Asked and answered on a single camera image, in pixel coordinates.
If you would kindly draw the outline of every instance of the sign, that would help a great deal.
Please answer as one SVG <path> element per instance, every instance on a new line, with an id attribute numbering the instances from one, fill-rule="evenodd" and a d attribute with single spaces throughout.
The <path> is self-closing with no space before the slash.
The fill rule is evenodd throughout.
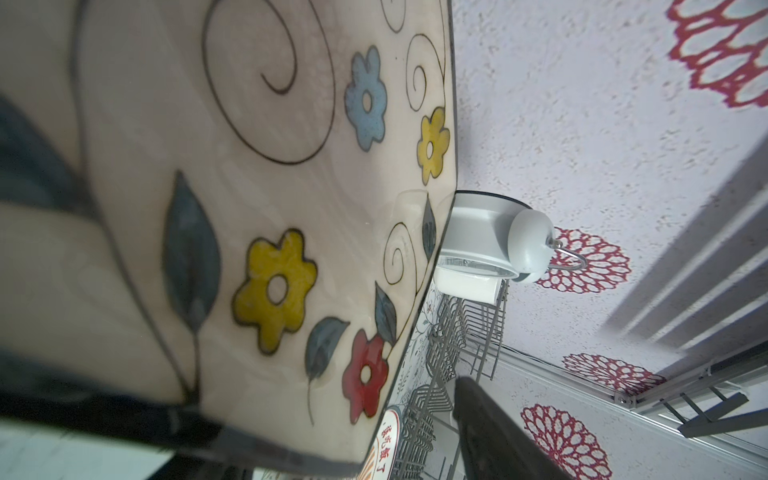
<path id="1" fill-rule="evenodd" d="M 399 439 L 400 415 L 396 410 L 388 409 L 382 416 L 373 447 L 362 471 L 357 475 L 357 480 L 389 480 Z"/>

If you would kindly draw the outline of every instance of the blue flower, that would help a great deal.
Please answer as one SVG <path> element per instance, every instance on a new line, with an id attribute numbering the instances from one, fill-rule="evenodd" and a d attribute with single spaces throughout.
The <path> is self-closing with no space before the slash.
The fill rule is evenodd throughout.
<path id="1" fill-rule="evenodd" d="M 349 122 L 357 131 L 357 143 L 364 151 L 375 140 L 384 140 L 386 87 L 379 79 L 379 49 L 371 46 L 366 58 L 357 52 L 352 57 L 352 81 L 346 86 L 344 107 Z"/>

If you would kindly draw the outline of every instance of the yellow flower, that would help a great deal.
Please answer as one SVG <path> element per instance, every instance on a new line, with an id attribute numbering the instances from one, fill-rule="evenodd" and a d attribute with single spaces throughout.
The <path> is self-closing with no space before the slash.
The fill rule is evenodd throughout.
<path id="1" fill-rule="evenodd" d="M 416 158 L 422 167 L 422 182 L 424 185 L 432 178 L 437 178 L 442 172 L 442 156 L 448 151 L 451 143 L 451 132 L 444 128 L 445 109 L 437 107 L 432 112 L 432 119 L 422 118 L 422 139 L 416 145 Z"/>
<path id="2" fill-rule="evenodd" d="M 289 229 L 276 247 L 255 240 L 248 250 L 248 278 L 233 298 L 238 323 L 259 327 L 259 348 L 267 355 L 277 351 L 283 330 L 296 332 L 304 323 L 304 298 L 317 280 L 317 265 L 304 258 L 304 237 Z M 270 298 L 270 282 L 281 279 L 285 294 Z"/>

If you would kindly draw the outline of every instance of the metal handle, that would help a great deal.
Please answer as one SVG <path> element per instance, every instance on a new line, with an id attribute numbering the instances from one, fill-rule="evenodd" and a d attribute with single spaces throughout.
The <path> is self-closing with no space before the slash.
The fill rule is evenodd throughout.
<path id="1" fill-rule="evenodd" d="M 587 259 L 584 257 L 584 255 L 580 255 L 579 253 L 574 252 L 573 250 L 569 250 L 565 247 L 563 247 L 563 243 L 560 240 L 552 240 L 550 239 L 548 242 L 548 245 L 550 248 L 565 253 L 571 258 L 575 258 L 578 260 L 578 265 L 556 265 L 554 263 L 549 264 L 549 268 L 555 269 L 555 270 L 568 270 L 570 272 L 574 270 L 581 270 L 587 267 Z"/>

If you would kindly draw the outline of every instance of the metal wire rack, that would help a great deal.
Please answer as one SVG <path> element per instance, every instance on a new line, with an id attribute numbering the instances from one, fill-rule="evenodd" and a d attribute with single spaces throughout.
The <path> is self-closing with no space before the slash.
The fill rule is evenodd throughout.
<path id="1" fill-rule="evenodd" d="M 411 394 L 403 418 L 403 435 L 392 466 L 392 477 L 420 478 L 427 454 L 435 441 L 434 422 L 456 432 L 453 425 L 435 416 L 451 412 L 453 402 L 445 384 L 456 377 L 459 360 L 471 366 L 476 381 L 481 376 L 493 379 L 502 350 L 508 282 L 502 281 L 495 305 L 477 303 L 443 295 L 439 300 L 437 323 L 429 331 L 426 355 L 427 373 L 432 377 Z M 492 361 L 490 372 L 486 366 Z M 456 447 L 448 480 L 452 480 L 458 461 Z"/>

